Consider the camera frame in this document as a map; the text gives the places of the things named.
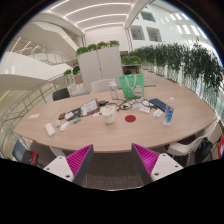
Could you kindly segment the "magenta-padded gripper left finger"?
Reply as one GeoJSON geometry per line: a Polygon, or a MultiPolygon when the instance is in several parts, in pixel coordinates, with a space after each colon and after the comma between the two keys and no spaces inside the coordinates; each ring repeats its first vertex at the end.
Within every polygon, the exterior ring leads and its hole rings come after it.
{"type": "Polygon", "coordinates": [[[56,157],[44,170],[81,186],[93,155],[93,145],[90,144],[68,156],[56,157]]]}

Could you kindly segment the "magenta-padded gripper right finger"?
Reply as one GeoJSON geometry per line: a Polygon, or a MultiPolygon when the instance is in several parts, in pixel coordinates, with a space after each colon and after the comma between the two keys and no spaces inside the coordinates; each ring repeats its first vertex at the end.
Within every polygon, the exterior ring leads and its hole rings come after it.
{"type": "Polygon", "coordinates": [[[145,185],[182,169],[167,153],[158,154],[135,143],[131,153],[145,185]]]}

